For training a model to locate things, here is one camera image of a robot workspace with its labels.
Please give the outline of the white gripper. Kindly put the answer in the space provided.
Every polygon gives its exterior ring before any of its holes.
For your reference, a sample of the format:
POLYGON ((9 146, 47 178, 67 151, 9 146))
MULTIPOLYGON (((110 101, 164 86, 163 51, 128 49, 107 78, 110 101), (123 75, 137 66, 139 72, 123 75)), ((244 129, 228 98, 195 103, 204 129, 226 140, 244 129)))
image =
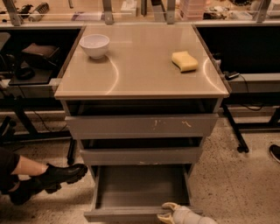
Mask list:
POLYGON ((158 214, 157 218, 164 224, 199 224, 201 216, 194 213, 186 206, 180 206, 174 202, 165 202, 163 209, 171 209, 173 214, 158 214))

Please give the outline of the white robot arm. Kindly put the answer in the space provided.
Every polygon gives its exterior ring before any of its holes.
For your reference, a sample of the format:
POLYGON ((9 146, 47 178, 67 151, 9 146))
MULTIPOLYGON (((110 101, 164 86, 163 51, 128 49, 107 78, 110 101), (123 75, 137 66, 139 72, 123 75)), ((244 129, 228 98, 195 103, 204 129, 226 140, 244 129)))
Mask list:
POLYGON ((212 218, 196 214, 187 206, 165 202, 162 208, 171 209, 171 213, 157 215, 157 218, 164 224, 218 224, 212 218))

